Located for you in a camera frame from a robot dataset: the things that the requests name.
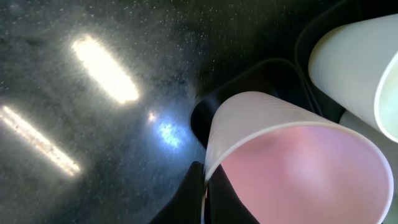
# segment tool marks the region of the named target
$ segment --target black tray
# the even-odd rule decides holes
[[[312,49],[321,37],[336,27],[363,20],[361,11],[361,5],[357,0],[340,1],[308,23],[295,44],[295,64],[308,83],[308,92],[312,96],[316,113],[336,123],[345,109],[311,82],[308,61]]]
[[[265,60],[198,101],[190,115],[190,127],[206,148],[211,121],[220,105],[233,95],[260,91],[314,112],[305,80],[288,60]]]

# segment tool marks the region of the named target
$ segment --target pink cup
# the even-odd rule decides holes
[[[206,181],[222,165],[259,223],[376,224],[391,168],[364,136],[264,93],[240,93],[213,118]]]

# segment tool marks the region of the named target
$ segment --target speckled countertop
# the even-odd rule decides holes
[[[1,1],[0,222],[147,223],[204,162],[195,97],[332,2]]]

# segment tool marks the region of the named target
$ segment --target black countertop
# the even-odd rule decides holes
[[[0,2],[0,222],[147,223],[205,150],[198,95],[333,0]]]

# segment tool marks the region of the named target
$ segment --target cup rim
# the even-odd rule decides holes
[[[391,141],[398,142],[398,135],[393,135],[387,129],[384,127],[381,117],[380,117],[380,97],[381,93],[383,91],[384,84],[390,74],[392,74],[391,70],[393,66],[398,66],[398,51],[395,53],[391,61],[388,63],[388,66],[384,70],[381,79],[379,81],[379,84],[376,89],[376,94],[374,97],[374,104],[373,104],[373,111],[374,111],[374,117],[376,120],[377,127],[380,129],[381,133],[383,133],[387,138],[389,138]]]
[[[320,121],[298,121],[298,122],[291,122],[291,123],[286,123],[286,124],[281,124],[269,128],[262,129],[260,131],[256,131],[255,133],[252,133],[245,138],[241,139],[237,143],[235,143],[233,146],[231,146],[227,151],[225,151],[217,160],[216,162],[210,167],[208,172],[205,171],[205,185],[208,184],[208,181],[210,180],[211,176],[213,175],[214,171],[217,169],[217,167],[221,164],[221,162],[229,156],[232,152],[237,150],[240,146],[242,146],[244,143],[260,136],[263,134],[270,133],[272,131],[276,131],[278,129],[282,128],[292,128],[292,127],[298,127],[298,126],[316,126],[316,127],[324,127],[324,128],[331,128],[335,129],[338,131],[342,131],[346,134],[350,134],[354,137],[357,137],[358,139],[362,140],[364,143],[366,143],[381,159],[381,162],[384,166],[384,170],[387,172],[387,178],[388,178],[388,196],[387,196],[387,202],[386,205],[384,206],[383,212],[381,213],[381,216],[379,218],[379,221],[377,224],[382,223],[382,221],[385,219],[389,208],[392,203],[392,196],[394,194],[394,179],[392,176],[392,171],[391,167],[384,156],[384,154],[380,151],[380,149],[368,138],[364,137],[362,134],[357,133],[356,131],[353,131],[352,129],[346,128],[344,126],[341,126],[339,124],[335,123],[327,123],[327,122],[320,122]]]

